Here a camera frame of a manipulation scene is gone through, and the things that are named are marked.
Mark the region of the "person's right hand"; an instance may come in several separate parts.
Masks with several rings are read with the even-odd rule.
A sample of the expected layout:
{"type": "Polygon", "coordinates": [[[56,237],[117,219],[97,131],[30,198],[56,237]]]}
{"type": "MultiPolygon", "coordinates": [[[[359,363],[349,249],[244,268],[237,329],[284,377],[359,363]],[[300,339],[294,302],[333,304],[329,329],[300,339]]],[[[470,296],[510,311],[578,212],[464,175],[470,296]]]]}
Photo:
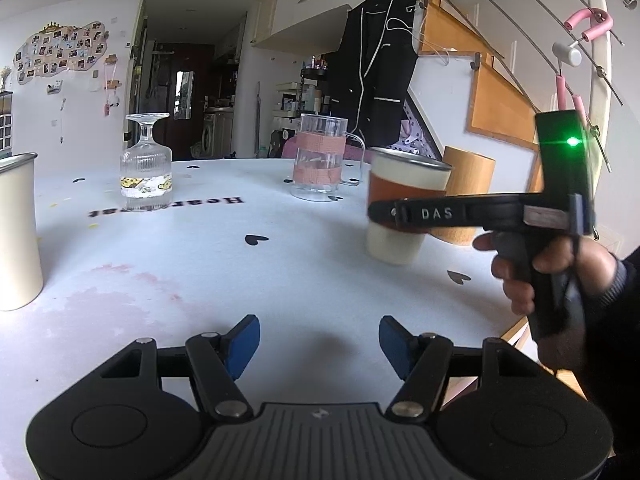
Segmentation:
{"type": "MultiPolygon", "coordinates": [[[[543,274],[573,269],[582,291],[590,298],[597,298],[614,283],[618,263],[614,255],[594,240],[584,237],[579,243],[578,252],[574,252],[572,240],[561,236],[536,255],[533,266],[543,274]]],[[[530,315],[534,312],[533,286],[515,278],[511,261],[495,256],[491,263],[491,274],[502,281],[503,292],[511,301],[514,314],[530,315]]]]}

